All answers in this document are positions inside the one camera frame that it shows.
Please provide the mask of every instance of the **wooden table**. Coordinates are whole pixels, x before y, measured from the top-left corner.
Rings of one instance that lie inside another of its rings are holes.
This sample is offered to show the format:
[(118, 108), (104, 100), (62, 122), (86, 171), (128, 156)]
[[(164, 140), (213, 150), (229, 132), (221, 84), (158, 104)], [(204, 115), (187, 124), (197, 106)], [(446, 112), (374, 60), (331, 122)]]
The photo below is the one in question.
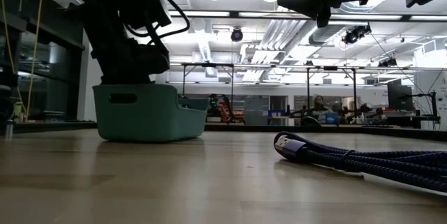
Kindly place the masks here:
[[(360, 151), (447, 150), (426, 140), (302, 136)], [(289, 163), (273, 137), (206, 132), (120, 144), (96, 130), (15, 135), (0, 142), (1, 223), (446, 223), (445, 196)]]

